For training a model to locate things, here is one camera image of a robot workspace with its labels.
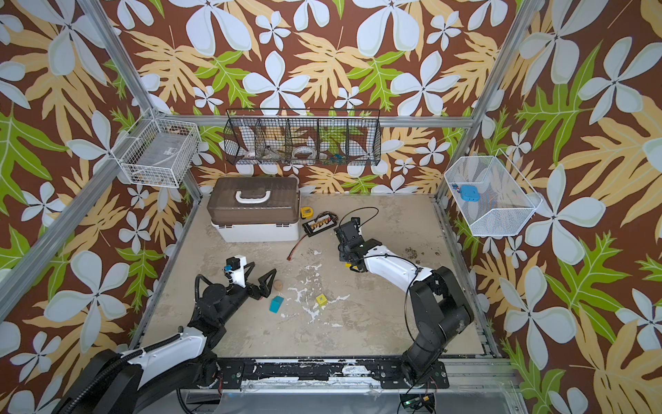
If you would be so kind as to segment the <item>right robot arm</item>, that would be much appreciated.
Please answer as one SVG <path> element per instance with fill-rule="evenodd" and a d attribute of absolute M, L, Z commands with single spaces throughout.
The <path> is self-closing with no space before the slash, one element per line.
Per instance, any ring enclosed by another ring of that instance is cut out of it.
<path fill-rule="evenodd" d="M 353 272 L 375 274 L 404 291 L 417 335 L 403 353 L 401 370 L 409 386 L 419 386 L 434 376 L 448 343 L 474 321 L 472 306 L 449 268 L 432 269 L 396 255 L 380 241 L 366 240 L 361 226 L 353 217 L 334 230 L 340 261 Z"/>

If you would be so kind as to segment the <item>natural wood cylinder block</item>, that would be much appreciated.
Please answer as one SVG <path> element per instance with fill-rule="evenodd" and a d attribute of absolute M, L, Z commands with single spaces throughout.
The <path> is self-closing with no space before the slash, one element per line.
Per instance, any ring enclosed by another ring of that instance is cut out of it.
<path fill-rule="evenodd" d="M 284 289 L 284 283 L 282 280 L 276 280 L 273 283 L 273 289 L 276 290 L 277 292 L 282 292 Z"/>

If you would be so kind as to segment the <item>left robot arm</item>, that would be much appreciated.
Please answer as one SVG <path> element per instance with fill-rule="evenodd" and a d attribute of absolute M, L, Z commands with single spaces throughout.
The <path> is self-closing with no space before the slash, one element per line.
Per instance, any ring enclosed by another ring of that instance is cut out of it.
<path fill-rule="evenodd" d="M 256 284 L 224 286 L 198 274 L 189 324 L 168 338 L 123 353 L 104 351 L 81 372 L 54 413 L 133 413 L 188 386 L 211 386 L 217 375 L 213 348 L 225 324 L 249 298 L 272 293 L 277 270 Z"/>

